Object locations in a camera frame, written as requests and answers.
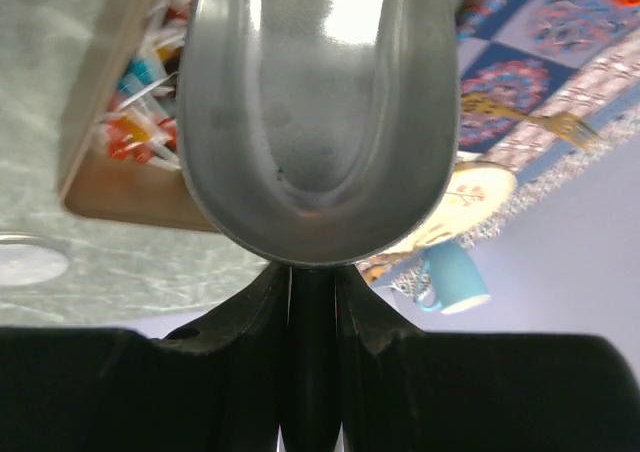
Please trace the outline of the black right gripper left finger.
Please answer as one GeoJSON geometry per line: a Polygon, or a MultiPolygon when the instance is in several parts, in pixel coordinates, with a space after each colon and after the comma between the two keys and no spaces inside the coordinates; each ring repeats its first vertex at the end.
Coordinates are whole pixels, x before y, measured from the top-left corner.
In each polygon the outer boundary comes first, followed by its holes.
{"type": "Polygon", "coordinates": [[[271,265],[150,339],[120,328],[1,331],[5,451],[271,451],[290,271],[271,265]]]}

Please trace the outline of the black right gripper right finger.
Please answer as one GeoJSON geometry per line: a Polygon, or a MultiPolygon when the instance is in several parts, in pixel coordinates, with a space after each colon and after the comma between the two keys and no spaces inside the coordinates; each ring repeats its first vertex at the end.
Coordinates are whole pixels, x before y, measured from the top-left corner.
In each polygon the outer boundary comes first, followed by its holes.
{"type": "Polygon", "coordinates": [[[605,339],[425,332],[336,274],[349,451],[635,451],[639,388],[605,339]]]}

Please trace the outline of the metal scoop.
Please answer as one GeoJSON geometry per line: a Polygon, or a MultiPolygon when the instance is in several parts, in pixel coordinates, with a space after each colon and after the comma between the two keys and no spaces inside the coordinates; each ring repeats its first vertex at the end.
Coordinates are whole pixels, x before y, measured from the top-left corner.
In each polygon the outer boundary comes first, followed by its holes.
{"type": "Polygon", "coordinates": [[[276,371],[290,451],[344,440],[336,274],[432,212],[457,101],[450,0],[194,0],[180,162],[219,231],[290,271],[276,371]]]}

